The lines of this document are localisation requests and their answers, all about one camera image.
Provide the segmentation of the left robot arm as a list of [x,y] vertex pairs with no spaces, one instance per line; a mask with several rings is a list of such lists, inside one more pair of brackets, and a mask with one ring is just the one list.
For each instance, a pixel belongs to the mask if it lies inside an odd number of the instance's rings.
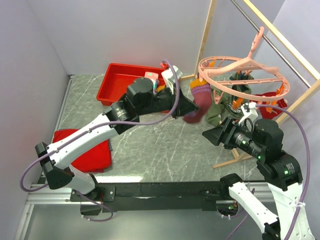
[[182,117],[198,110],[179,87],[165,87],[154,93],[149,78],[139,77],[126,93],[86,126],[51,144],[39,143],[35,149],[51,190],[69,187],[82,193],[88,201],[96,200],[100,188],[96,178],[72,166],[78,157],[100,143],[119,136],[135,125],[140,116],[171,111],[171,117]]

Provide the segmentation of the maroon sock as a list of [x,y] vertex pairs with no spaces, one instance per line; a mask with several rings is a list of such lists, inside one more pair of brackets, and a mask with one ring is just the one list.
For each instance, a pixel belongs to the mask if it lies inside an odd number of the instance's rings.
[[212,104],[211,85],[205,80],[200,81],[197,78],[189,86],[198,110],[188,113],[183,117],[183,120],[188,124],[196,124],[202,120]]

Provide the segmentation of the pink patterned sock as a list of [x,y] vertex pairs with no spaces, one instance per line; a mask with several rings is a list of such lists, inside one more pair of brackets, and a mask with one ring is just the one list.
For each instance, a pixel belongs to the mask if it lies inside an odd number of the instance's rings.
[[159,84],[159,75],[155,72],[148,72],[146,71],[144,74],[145,78],[150,79],[153,82],[153,86],[157,87]]

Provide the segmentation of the mustard yellow sock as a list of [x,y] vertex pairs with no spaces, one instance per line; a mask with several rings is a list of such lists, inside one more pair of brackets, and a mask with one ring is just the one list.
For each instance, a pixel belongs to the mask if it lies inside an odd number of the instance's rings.
[[156,88],[156,92],[159,93],[159,92],[161,92],[162,90],[164,90],[165,88],[166,88],[165,85],[160,85],[160,86],[158,86],[158,87]]

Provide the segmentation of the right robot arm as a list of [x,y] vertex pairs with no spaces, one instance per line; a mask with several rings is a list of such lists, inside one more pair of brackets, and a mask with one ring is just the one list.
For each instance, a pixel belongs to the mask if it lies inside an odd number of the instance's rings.
[[282,147],[284,137],[271,119],[259,119],[248,129],[228,117],[218,127],[202,135],[213,145],[239,148],[256,159],[256,166],[267,183],[277,213],[273,213],[246,187],[235,173],[220,179],[219,193],[237,201],[254,220],[264,240],[313,240],[304,203],[303,176],[299,162]]

